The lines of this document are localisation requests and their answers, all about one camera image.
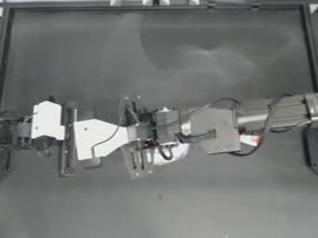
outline white plastic part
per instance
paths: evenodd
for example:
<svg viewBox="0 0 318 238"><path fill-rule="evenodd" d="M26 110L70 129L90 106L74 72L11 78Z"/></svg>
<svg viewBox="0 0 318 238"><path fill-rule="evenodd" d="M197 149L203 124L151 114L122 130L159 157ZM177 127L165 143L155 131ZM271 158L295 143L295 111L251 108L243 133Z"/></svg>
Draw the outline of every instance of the white plastic part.
<svg viewBox="0 0 318 238"><path fill-rule="evenodd" d="M43 101L34 106L31 137L34 139L48 136L64 140L64 126L62 126L62 105Z"/></svg>
<svg viewBox="0 0 318 238"><path fill-rule="evenodd" d="M318 9L318 4L309 4L310 14L313 14Z"/></svg>
<svg viewBox="0 0 318 238"><path fill-rule="evenodd" d="M128 130L127 127L118 127L98 119L80 121L75 123L75 141L79 160L103 157L128 143Z"/></svg>
<svg viewBox="0 0 318 238"><path fill-rule="evenodd" d="M170 164L173 162L177 162L178 160L182 160L186 158L187 153L190 150L190 145L189 144L179 144L178 146L175 146L171 151L173 151L173 159L171 160L166 160L162 156L162 154L159 153L159 150L155 149L152 152L152 160L154 160L154 164L155 165L166 165Z"/></svg>

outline gray surface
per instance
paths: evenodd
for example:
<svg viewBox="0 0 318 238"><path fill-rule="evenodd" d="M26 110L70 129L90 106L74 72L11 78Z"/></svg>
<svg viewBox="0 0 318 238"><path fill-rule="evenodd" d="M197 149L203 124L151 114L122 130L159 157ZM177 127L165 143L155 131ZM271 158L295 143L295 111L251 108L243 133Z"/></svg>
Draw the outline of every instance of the gray surface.
<svg viewBox="0 0 318 238"><path fill-rule="evenodd" d="M115 121L118 94L150 106L310 90L295 13L19 13L7 105L26 113L47 95L95 105ZM56 159L14 154L0 183L2 238L316 237L318 178L298 132L270 135L249 158L191 150L154 177L130 180L115 152L104 167L56 178Z"/></svg>

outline black cable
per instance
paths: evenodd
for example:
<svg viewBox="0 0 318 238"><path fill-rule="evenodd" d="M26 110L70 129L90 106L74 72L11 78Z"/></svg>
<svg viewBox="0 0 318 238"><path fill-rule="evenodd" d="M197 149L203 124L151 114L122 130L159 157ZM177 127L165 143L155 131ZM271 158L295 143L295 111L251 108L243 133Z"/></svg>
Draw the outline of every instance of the black cable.
<svg viewBox="0 0 318 238"><path fill-rule="evenodd" d="M310 123L310 120L306 120L306 121L298 123L298 124L294 125L294 126L289 126L289 127L285 128L285 129L271 129L271 132L273 132L273 133L277 133L277 134L279 134L279 133L286 133L286 132L294 130L297 127L299 127L299 126L302 126L302 125L305 125L305 124L309 124L309 123Z"/></svg>
<svg viewBox="0 0 318 238"><path fill-rule="evenodd" d="M120 128L120 125L122 125L122 122L123 122L123 119L124 119L124 112L126 112L126 106L123 107L123 111L122 111L122 115L119 115L119 122L118 122L118 126L116 126L116 129L115 129L115 132L114 134L106 139L103 140L102 142L96 143L92 147L91 147L91 150L92 150L92 155L94 155L94 158L95 157L95 147L106 142L108 142L114 137L115 137L115 134Z"/></svg>
<svg viewBox="0 0 318 238"><path fill-rule="evenodd" d="M207 109L210 106L213 106L214 104L217 104L218 102L221 101L225 101L225 100L230 100L233 102L235 102L237 104L241 104L241 102L237 100L237 99L233 99L233 98L219 98L219 99L215 99L213 100L211 102L209 102L207 104L205 104L199 109L197 109L194 112L189 113L187 115L185 115L185 118L181 118L178 119L177 121L169 123L169 124L165 124L165 125L159 125L159 126L150 126L150 129L162 129L162 128L166 128L169 126L174 126L179 123L182 123L185 120L189 120L191 117L194 117L198 113L201 113L205 109Z"/></svg>
<svg viewBox="0 0 318 238"><path fill-rule="evenodd" d="M170 156L166 155L165 150L163 150L163 146L159 146L158 151L159 151L161 155L163 156L165 160L170 161L174 158L171 148L169 148Z"/></svg>
<svg viewBox="0 0 318 238"><path fill-rule="evenodd" d="M269 105L269 116L267 116L266 121L265 121L265 128L263 128L262 133L261 133L261 142L258 143L258 145L247 153L230 152L231 155L238 156L238 157L245 157L245 156L249 156L249 155L251 155L253 153L255 153L258 151L258 149L261 148L261 146L263 144L265 136L269 133L269 131L271 130L275 109L278 107L278 104L279 104L281 100L287 96L290 96L290 95L286 95L286 94L282 95L281 97L274 99L274 101Z"/></svg>

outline white bracket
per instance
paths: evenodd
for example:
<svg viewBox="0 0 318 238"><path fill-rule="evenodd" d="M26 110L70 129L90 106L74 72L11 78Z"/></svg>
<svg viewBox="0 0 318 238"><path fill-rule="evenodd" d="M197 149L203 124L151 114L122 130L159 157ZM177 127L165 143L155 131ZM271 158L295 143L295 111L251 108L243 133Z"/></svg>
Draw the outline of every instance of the white bracket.
<svg viewBox="0 0 318 238"><path fill-rule="evenodd" d="M34 106L31 137L34 139L48 136L64 140L64 126L62 126L62 105L43 101Z"/></svg>
<svg viewBox="0 0 318 238"><path fill-rule="evenodd" d="M310 14L316 13L317 9L318 9L318 4L309 4Z"/></svg>
<svg viewBox="0 0 318 238"><path fill-rule="evenodd" d="M75 141L79 160L104 157L128 143L128 130L98 119L75 122Z"/></svg>

